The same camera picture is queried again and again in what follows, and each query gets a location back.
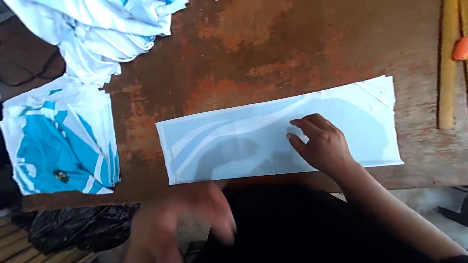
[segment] hand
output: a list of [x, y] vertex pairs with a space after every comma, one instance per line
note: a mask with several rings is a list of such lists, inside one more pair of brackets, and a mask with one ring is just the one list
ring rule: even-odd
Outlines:
[[288, 133], [286, 137], [302, 158], [313, 167], [333, 176], [355, 163], [343, 132], [322, 115], [307, 115], [290, 123], [300, 128], [309, 141], [305, 144], [292, 133]]
[[209, 224], [232, 244], [236, 226], [229, 203], [213, 182], [171, 186], [161, 202], [144, 204], [133, 217], [126, 262], [183, 262], [176, 243], [177, 221], [189, 216]]

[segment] person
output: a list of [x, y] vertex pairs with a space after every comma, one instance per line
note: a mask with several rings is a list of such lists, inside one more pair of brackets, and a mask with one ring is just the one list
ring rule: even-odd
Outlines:
[[319, 114], [290, 121], [292, 147], [342, 189], [344, 202], [305, 185], [221, 191], [213, 182], [179, 185], [135, 215], [126, 262], [182, 262], [177, 219], [211, 226], [194, 262], [468, 262], [468, 253], [355, 162], [343, 133]]

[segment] rusty table surface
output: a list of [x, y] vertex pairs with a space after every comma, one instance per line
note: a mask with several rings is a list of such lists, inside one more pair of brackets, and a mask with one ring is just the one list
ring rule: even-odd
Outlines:
[[[172, 36], [122, 64], [105, 90], [122, 181], [112, 195], [33, 195], [24, 208], [139, 202], [168, 188], [155, 122], [332, 88], [382, 74], [395, 80], [405, 165], [370, 168], [385, 187], [468, 184], [467, 100], [461, 70], [457, 124], [436, 129], [439, 0], [191, 0]], [[316, 173], [246, 178], [306, 178]]]

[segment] dark clothing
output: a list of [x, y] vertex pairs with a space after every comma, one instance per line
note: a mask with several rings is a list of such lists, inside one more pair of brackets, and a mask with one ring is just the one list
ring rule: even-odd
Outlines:
[[235, 243], [222, 245], [210, 234], [197, 263], [436, 262], [323, 191], [253, 186], [227, 200], [237, 224]]

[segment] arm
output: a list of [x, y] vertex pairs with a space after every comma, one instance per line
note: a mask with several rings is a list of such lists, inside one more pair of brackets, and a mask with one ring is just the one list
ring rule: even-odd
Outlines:
[[287, 134], [291, 145], [312, 166], [330, 176], [348, 202], [386, 226], [402, 241], [413, 244], [434, 260], [468, 252], [433, 224], [395, 198], [353, 160], [343, 133], [319, 114], [292, 120], [309, 137], [304, 144]]

